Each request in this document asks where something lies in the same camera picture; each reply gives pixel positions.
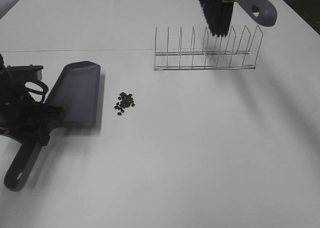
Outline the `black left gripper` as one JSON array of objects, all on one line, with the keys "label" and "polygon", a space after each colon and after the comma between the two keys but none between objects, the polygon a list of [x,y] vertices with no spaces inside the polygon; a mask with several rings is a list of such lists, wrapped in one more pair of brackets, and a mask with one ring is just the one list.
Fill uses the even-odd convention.
[{"label": "black left gripper", "polygon": [[22,115],[15,122],[0,125],[1,136],[9,137],[20,143],[27,139],[46,146],[50,140],[50,124],[62,123],[65,110],[48,104],[26,106]]}]

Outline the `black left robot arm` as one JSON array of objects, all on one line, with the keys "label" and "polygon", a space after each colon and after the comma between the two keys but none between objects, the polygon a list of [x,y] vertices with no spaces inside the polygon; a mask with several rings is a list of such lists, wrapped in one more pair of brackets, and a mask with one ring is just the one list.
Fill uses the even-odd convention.
[{"label": "black left robot arm", "polygon": [[0,58],[0,134],[20,143],[28,140],[46,146],[48,124],[64,120],[62,107],[45,103],[48,86],[42,82],[42,65],[6,66]]}]

